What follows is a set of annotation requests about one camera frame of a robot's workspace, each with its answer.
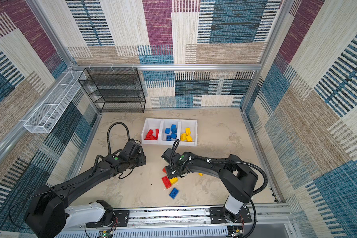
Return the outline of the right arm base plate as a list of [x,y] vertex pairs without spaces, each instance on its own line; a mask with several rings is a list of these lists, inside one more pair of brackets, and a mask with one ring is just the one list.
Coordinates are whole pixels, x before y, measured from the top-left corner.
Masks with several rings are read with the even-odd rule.
[[238,214],[233,214],[225,207],[210,207],[205,215],[210,218],[212,224],[252,222],[248,207],[242,207]]

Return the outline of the blue brick bottom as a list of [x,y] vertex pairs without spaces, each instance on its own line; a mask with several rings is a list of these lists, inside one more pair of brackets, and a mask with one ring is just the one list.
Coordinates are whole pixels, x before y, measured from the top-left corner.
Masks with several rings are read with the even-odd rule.
[[178,193],[179,193],[179,190],[176,189],[176,188],[173,188],[172,191],[169,194],[169,197],[172,198],[172,199],[175,199],[176,196],[178,195]]

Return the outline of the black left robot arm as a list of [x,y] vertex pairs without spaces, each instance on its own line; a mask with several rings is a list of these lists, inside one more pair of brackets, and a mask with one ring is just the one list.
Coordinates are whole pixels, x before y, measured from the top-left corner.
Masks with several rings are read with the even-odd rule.
[[26,229],[39,238],[54,238],[63,230],[82,224],[113,226],[116,214],[104,200],[79,206],[71,203],[101,182],[145,164],[142,145],[128,137],[123,149],[109,151],[107,156],[97,155],[91,169],[53,187],[43,185],[33,196],[22,200],[30,201],[24,216]]

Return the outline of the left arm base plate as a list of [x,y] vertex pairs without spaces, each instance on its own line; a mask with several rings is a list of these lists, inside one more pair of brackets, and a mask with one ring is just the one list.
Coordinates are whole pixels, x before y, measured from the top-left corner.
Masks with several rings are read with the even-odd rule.
[[106,211],[104,216],[94,223],[87,223],[86,228],[115,228],[126,227],[128,225],[129,210]]

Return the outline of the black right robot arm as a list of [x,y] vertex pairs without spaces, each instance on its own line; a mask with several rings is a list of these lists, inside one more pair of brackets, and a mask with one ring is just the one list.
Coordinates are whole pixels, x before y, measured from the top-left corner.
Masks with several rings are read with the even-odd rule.
[[162,154],[168,166],[165,167],[169,179],[182,178],[190,173],[201,173],[219,178],[229,192],[220,217],[229,223],[238,221],[240,211],[252,197],[262,192],[268,184],[267,174],[257,165],[241,160],[231,154],[228,158],[208,158],[191,152],[176,152],[179,141]]

